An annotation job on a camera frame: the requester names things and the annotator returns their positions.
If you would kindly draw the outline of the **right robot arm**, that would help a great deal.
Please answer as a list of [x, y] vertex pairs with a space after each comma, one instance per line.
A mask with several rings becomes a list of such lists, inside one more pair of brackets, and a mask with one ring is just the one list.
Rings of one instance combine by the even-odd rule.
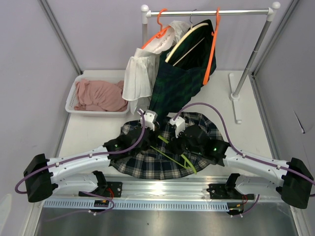
[[300, 159], [283, 161], [251, 157], [231, 143], [209, 138], [199, 125], [185, 127], [173, 121], [170, 124], [175, 129], [175, 136], [169, 143], [172, 152], [182, 154], [187, 151], [208, 164], [254, 174], [253, 177], [231, 174], [224, 189], [228, 197], [234, 199], [241, 194], [260, 194], [280, 197], [299, 209], [307, 208], [314, 178]]

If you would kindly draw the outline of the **lime green hanger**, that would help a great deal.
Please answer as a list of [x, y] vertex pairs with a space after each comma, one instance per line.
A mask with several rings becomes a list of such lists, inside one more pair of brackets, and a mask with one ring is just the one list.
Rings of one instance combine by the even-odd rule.
[[153, 150], [155, 150], [156, 152], [158, 152], [159, 154], [163, 155], [164, 157], [168, 158], [169, 160], [171, 160], [172, 162], [176, 163], [177, 165], [179, 165], [180, 167], [186, 169], [186, 170], [192, 170], [194, 174], [197, 174], [197, 170], [195, 168], [195, 166], [189, 161], [189, 159], [184, 155], [184, 154], [181, 154], [181, 155], [178, 155], [181, 159], [183, 159], [183, 163], [180, 163], [179, 160], [176, 160], [174, 159], [173, 157], [176, 155], [176, 154], [172, 154], [172, 156], [170, 156], [170, 151], [168, 151], [167, 153], [161, 151], [159, 148], [157, 147], [153, 147], [151, 146], [151, 148]]

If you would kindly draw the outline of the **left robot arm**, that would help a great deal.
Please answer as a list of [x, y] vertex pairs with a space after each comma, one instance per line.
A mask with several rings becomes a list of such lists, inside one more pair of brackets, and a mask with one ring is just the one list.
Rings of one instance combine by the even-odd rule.
[[73, 177], [83, 171], [94, 171], [96, 180], [89, 190], [97, 197], [106, 193], [105, 178], [97, 170], [126, 162], [142, 151], [147, 151], [157, 140], [156, 133], [149, 128], [135, 127], [127, 134], [121, 134], [104, 145], [79, 156], [47, 159], [45, 154], [36, 155], [24, 170], [22, 179], [30, 203], [46, 200], [61, 188], [57, 182], [65, 177]]

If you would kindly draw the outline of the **navy white plaid skirt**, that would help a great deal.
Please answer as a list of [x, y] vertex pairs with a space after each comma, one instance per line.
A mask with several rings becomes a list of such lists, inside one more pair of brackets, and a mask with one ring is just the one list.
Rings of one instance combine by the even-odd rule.
[[[223, 141], [222, 134], [216, 125], [205, 115], [201, 113], [182, 112], [180, 117], [185, 119], [186, 128], [197, 124], [209, 138]], [[169, 124], [170, 119], [170, 117], [166, 117], [164, 119], [160, 132], [160, 136], [167, 141], [171, 139], [171, 135], [174, 135], [173, 128]], [[138, 124], [139, 122], [136, 120], [125, 123], [121, 127], [121, 134], [126, 134], [128, 131], [134, 129]], [[166, 142], [158, 138], [155, 147], [167, 153], [169, 150], [166, 149], [166, 145]], [[195, 166], [197, 172], [205, 169], [209, 165], [200, 156], [190, 154], [189, 152], [184, 152], [184, 155]], [[180, 163], [184, 162], [183, 159], [177, 155], [173, 158], [179, 160]], [[186, 177], [194, 174], [192, 170], [186, 170], [180, 167], [176, 163], [153, 150], [151, 147], [147, 151], [142, 151], [136, 156], [129, 156], [117, 162], [111, 161], [111, 166], [122, 174], [140, 179], [165, 180]]]

